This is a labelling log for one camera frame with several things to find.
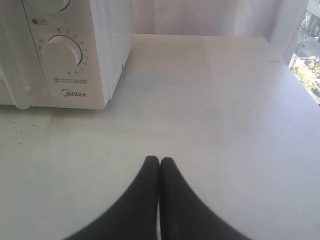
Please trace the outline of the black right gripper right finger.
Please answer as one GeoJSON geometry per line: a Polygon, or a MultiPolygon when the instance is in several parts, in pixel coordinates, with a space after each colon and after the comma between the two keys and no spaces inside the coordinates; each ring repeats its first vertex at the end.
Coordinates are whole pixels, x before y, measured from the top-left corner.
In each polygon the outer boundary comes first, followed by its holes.
{"type": "Polygon", "coordinates": [[[171,157],[162,159],[159,177],[159,216],[163,240],[248,239],[203,203],[171,157]]]}

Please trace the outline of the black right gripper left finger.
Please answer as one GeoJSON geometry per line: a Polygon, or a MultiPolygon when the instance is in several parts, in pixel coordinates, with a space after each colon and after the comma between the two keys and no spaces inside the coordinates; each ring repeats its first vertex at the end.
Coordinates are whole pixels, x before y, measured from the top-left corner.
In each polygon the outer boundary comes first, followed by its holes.
{"type": "Polygon", "coordinates": [[[121,197],[69,240],[156,240],[160,162],[147,156],[121,197]]]}

